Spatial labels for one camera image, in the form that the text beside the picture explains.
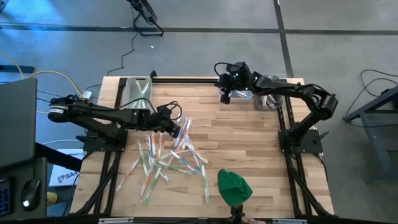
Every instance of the wooden tabletop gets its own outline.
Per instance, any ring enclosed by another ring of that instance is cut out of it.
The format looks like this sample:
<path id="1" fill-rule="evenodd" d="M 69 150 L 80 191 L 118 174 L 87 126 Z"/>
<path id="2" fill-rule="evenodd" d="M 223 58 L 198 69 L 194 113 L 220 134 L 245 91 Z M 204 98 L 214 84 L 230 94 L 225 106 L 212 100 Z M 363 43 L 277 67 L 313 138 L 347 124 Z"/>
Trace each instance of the wooden tabletop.
<path id="1" fill-rule="evenodd" d="M 114 107 L 119 78 L 104 77 L 99 105 Z M 288 82 L 303 83 L 303 80 L 288 78 Z M 255 111 L 252 100 L 232 99 L 230 105 L 223 105 L 220 103 L 218 89 L 212 84 L 155 83 L 153 90 L 154 106 L 178 101 L 183 109 L 183 118 L 190 116 L 194 119 L 190 138 L 193 146 L 210 162 L 206 167 L 210 203 L 205 203 L 199 175 L 189 176 L 175 170 L 165 170 L 170 182 L 159 178 L 148 204 L 144 205 L 139 201 L 139 191 L 144 181 L 140 163 L 122 189 L 115 193 L 112 216 L 229 217 L 230 207 L 221 198 L 217 187 L 217 173 L 220 169 L 241 175 L 252 188 L 252 196 L 244 203 L 246 215 L 254 218 L 294 216 L 285 157 L 279 149 L 279 120 L 276 112 Z M 303 119 L 309 112 L 302 100 L 292 98 L 292 106 L 296 121 Z M 139 155 L 136 141 L 140 140 L 146 149 L 146 134 L 149 133 L 129 131 L 116 185 Z M 167 134 L 164 136 L 167 136 L 164 138 L 165 149 L 171 149 L 172 138 Z M 97 187 L 103 157 L 103 152 L 95 152 L 83 161 L 72 212 L 81 208 Z M 324 208 L 333 213 L 321 162 L 311 154 L 303 154 L 302 157 L 308 187 Z M 108 187 L 104 192 L 102 209 L 106 203 Z M 304 211 L 301 190 L 297 192 L 300 208 Z"/>

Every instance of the green object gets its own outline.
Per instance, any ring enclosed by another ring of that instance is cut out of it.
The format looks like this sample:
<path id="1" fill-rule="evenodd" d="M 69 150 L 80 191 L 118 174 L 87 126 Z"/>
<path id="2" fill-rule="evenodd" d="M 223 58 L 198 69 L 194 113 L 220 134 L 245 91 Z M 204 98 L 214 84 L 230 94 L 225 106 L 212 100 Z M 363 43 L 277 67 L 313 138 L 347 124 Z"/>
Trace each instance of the green object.
<path id="1" fill-rule="evenodd" d="M 253 193 L 243 177 L 224 169 L 218 172 L 218 190 L 229 206 L 242 204 Z"/>

